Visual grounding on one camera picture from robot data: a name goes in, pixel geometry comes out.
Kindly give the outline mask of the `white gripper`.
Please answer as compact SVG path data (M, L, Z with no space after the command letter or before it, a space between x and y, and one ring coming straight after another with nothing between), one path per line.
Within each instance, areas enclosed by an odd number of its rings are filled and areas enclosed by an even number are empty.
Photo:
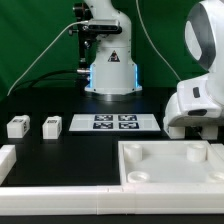
M181 81L170 97L164 127L224 126L224 106L207 90L208 75Z

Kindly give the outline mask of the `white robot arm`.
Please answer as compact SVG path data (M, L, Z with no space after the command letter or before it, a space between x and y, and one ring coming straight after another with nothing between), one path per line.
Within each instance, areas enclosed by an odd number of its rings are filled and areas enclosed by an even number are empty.
M84 0L92 18L87 30L97 33L98 49L90 65L87 92L128 95L142 89L131 58L131 21L111 0ZM224 125L224 0L202 0L191 9L185 43L205 75L181 81L168 101L166 129Z

